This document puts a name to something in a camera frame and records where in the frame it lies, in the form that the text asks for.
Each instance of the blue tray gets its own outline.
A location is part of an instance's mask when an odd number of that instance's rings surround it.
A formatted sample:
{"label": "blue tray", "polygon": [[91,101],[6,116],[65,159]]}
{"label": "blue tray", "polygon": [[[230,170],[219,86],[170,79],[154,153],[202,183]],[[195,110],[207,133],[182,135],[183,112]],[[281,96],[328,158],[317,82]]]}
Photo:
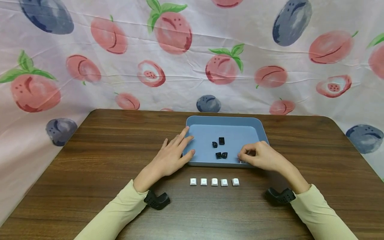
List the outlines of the blue tray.
{"label": "blue tray", "polygon": [[[189,162],[191,166],[205,167],[253,167],[240,163],[237,154],[248,143],[266,141],[268,139],[261,121],[257,118],[190,116],[187,119],[189,132],[194,139],[185,148],[183,155],[191,149],[196,153]],[[218,138],[225,139],[225,145],[212,147]],[[227,159],[216,159],[217,152],[227,152]]]}

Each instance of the left hand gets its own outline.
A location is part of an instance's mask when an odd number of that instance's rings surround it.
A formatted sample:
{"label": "left hand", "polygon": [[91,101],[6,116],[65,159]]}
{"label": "left hand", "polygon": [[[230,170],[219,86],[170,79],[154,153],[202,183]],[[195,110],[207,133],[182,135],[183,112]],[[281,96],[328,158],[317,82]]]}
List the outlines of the left hand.
{"label": "left hand", "polygon": [[195,154],[194,149],[181,157],[185,147],[193,139],[193,136],[185,137],[188,130],[189,127],[187,126],[169,143],[168,139],[164,140],[155,158],[135,178],[134,188],[136,191],[147,191],[160,178],[173,174],[192,159]]}

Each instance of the wood grain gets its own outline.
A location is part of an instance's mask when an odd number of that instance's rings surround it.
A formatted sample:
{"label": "wood grain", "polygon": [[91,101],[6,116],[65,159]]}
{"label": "wood grain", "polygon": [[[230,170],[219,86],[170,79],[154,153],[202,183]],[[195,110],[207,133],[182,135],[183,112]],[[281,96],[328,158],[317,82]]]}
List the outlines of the wood grain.
{"label": "wood grain", "polygon": [[[213,114],[93,111],[0,228],[0,239],[73,239],[191,115]],[[271,146],[316,184],[360,240],[384,239],[384,185],[331,119],[214,115],[260,119]],[[238,177],[240,186],[191,187],[191,177]],[[286,183],[259,169],[185,166],[154,186],[171,204],[146,208],[118,239],[312,239],[290,206],[264,199],[270,186]]]}

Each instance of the beige sleeve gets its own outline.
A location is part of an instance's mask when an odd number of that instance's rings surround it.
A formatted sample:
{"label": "beige sleeve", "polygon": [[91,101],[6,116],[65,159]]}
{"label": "beige sleeve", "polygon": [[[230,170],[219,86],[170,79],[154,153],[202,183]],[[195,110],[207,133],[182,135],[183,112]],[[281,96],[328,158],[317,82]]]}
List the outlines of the beige sleeve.
{"label": "beige sleeve", "polygon": [[308,191],[295,196],[291,205],[315,240],[357,240],[343,220],[328,206],[315,185],[312,184]]}
{"label": "beige sleeve", "polygon": [[115,240],[119,232],[147,205],[148,191],[139,193],[131,180],[77,235],[75,240]]}

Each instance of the white block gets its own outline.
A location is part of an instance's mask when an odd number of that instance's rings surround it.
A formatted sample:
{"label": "white block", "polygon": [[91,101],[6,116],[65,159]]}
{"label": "white block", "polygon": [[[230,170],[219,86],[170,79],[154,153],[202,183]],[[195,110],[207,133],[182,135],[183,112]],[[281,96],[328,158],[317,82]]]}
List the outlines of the white block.
{"label": "white block", "polygon": [[239,179],[237,178],[232,178],[232,186],[239,186],[240,183],[239,183]]}
{"label": "white block", "polygon": [[212,178],[211,186],[218,186],[217,178]]}
{"label": "white block", "polygon": [[196,180],[196,178],[191,178],[190,181],[189,181],[189,185],[191,185],[191,186],[196,186],[196,185],[197,185],[197,180]]}
{"label": "white block", "polygon": [[222,187],[228,186],[228,181],[226,179],[222,179],[222,180],[220,180],[220,182],[221,182]]}
{"label": "white block", "polygon": [[207,185],[207,179],[206,178],[200,179],[200,186],[206,186],[206,185]]}

